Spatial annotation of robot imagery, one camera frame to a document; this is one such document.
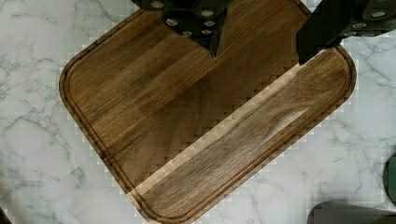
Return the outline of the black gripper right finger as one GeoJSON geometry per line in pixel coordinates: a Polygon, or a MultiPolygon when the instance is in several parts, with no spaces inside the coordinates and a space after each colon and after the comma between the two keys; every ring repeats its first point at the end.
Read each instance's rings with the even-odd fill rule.
{"type": "Polygon", "coordinates": [[[299,65],[352,36],[395,30],[396,0],[322,0],[296,35],[299,65]]]}

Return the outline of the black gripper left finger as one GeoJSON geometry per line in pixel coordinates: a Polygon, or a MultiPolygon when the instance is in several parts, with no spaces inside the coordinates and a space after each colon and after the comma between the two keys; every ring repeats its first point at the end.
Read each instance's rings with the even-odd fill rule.
{"type": "Polygon", "coordinates": [[[227,8],[233,0],[132,0],[145,10],[163,13],[163,23],[206,49],[215,58],[227,8]]]}

